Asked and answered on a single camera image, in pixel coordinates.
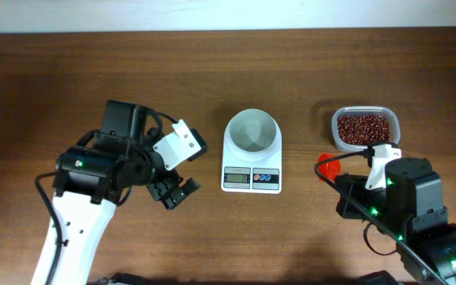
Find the orange measuring scoop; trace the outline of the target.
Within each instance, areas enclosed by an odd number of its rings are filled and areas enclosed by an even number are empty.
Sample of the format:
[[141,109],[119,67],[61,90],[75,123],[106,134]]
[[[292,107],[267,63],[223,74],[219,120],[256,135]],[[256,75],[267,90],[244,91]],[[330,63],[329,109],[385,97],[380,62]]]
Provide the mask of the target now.
[[[330,158],[334,158],[334,154],[323,153],[319,156],[317,162],[323,162]],[[326,162],[318,167],[319,172],[331,181],[334,181],[336,176],[340,173],[341,164],[339,161]]]

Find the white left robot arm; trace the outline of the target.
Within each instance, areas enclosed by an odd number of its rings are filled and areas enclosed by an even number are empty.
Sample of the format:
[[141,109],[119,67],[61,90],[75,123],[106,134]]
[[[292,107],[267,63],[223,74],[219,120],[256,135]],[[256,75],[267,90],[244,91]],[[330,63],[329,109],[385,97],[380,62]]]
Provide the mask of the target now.
[[201,156],[207,144],[183,120],[172,120],[173,130],[165,134],[165,117],[143,105],[109,100],[101,127],[57,159],[50,174],[53,197],[40,183],[44,176],[36,177],[51,221],[32,283],[87,283],[104,231],[133,187],[146,187],[167,210],[200,188],[176,167]]

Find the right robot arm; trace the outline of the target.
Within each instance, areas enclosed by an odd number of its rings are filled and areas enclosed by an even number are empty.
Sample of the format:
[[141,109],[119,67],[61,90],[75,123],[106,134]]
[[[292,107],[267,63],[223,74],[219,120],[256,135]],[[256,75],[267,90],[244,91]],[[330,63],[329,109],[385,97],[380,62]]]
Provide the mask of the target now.
[[398,158],[384,167],[383,186],[368,190],[367,177],[344,174],[335,184],[344,219],[368,216],[391,233],[405,270],[422,284],[456,284],[456,224],[448,221],[440,176],[425,158]]

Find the white digital kitchen scale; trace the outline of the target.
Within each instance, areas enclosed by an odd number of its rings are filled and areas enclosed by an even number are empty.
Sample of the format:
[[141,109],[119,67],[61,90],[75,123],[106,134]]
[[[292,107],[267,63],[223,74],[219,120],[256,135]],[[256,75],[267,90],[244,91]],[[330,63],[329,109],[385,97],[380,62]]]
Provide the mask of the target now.
[[279,194],[283,189],[283,138],[279,125],[277,138],[266,150],[250,153],[238,150],[223,137],[221,189],[224,192]]

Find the red adzuki beans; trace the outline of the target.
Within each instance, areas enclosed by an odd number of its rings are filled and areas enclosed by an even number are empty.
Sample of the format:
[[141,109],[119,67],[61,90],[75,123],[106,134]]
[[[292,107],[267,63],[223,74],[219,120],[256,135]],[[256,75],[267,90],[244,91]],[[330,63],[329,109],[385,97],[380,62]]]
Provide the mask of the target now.
[[390,141],[388,120],[379,115],[344,115],[337,119],[340,139],[351,145],[370,146]]

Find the clear plastic bean container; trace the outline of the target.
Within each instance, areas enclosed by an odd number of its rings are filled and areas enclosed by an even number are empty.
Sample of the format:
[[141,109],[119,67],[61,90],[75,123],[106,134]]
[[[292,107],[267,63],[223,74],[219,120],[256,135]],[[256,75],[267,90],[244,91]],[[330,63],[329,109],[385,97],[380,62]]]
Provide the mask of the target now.
[[348,106],[331,119],[335,147],[355,152],[379,143],[399,144],[401,129],[396,114],[381,106]]

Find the white bowl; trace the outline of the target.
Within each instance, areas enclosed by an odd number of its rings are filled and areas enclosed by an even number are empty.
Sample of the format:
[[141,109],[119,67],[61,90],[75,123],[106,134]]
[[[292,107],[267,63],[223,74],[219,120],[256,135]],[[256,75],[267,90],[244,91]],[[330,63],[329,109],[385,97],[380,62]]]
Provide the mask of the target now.
[[240,111],[227,127],[228,139],[238,150],[250,153],[268,149],[277,138],[276,122],[260,109]]

